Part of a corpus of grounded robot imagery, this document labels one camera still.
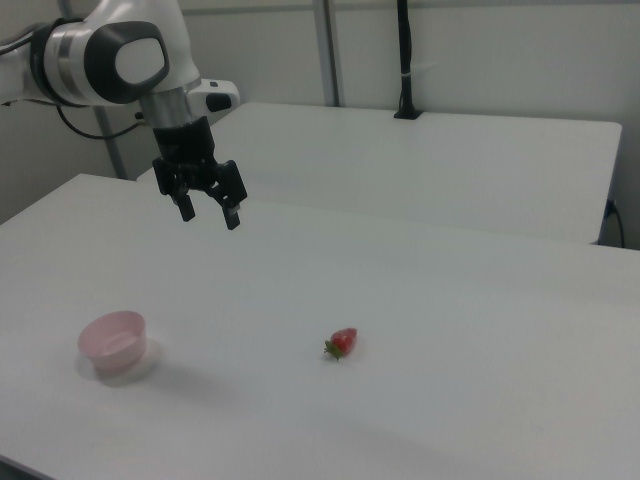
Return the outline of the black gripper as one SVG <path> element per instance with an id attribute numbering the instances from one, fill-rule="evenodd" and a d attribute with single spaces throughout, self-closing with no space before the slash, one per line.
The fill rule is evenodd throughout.
<path id="1" fill-rule="evenodd" d="M 247 191 L 234 160 L 217 163 L 215 142 L 205 117 L 178 127 L 154 128 L 160 156 L 153 161 L 159 190 L 169 195 L 181 218 L 189 222 L 195 210 L 189 189 L 206 192 L 221 207 L 226 226 L 240 225 L 241 202 Z"/>

